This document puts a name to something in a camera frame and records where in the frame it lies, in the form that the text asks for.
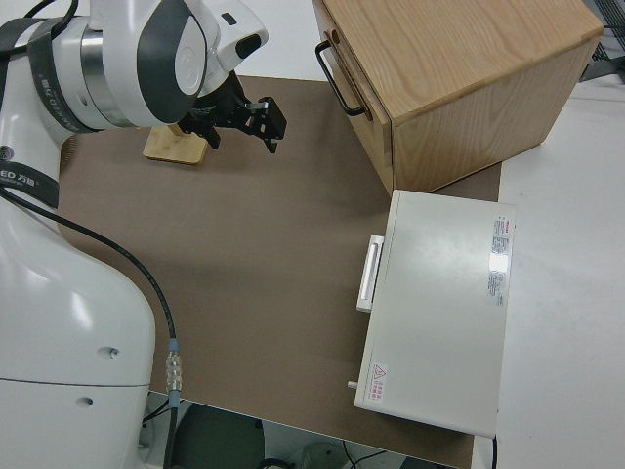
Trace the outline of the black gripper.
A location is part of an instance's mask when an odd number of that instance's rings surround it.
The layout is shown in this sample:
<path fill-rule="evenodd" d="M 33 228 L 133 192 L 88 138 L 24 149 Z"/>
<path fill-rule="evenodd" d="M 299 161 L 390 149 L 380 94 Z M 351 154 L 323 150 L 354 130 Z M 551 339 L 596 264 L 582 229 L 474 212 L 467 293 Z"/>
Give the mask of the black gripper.
<path fill-rule="evenodd" d="M 212 149 L 218 149 L 221 143 L 215 127 L 237 128 L 262 140 L 274 154 L 284 138 L 287 120 L 272 97 L 245 104 L 243 87 L 236 73 L 230 72 L 215 91 L 196 99 L 178 126 L 184 133 L 204 139 Z"/>

